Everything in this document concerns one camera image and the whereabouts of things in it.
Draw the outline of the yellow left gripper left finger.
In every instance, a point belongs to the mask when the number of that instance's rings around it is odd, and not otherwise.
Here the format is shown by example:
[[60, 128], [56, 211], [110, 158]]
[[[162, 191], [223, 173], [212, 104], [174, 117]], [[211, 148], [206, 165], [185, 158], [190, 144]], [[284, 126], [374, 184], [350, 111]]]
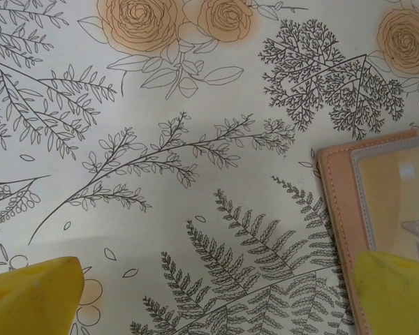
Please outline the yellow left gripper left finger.
[[76, 257], [0, 274], [0, 334], [67, 334], [83, 290]]

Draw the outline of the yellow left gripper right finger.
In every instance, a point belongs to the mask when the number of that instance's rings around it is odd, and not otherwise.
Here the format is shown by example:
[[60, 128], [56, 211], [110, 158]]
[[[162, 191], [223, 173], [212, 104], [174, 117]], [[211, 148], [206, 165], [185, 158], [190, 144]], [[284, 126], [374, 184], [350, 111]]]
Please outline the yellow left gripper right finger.
[[355, 262], [360, 305], [374, 334], [419, 334], [419, 262], [363, 251]]

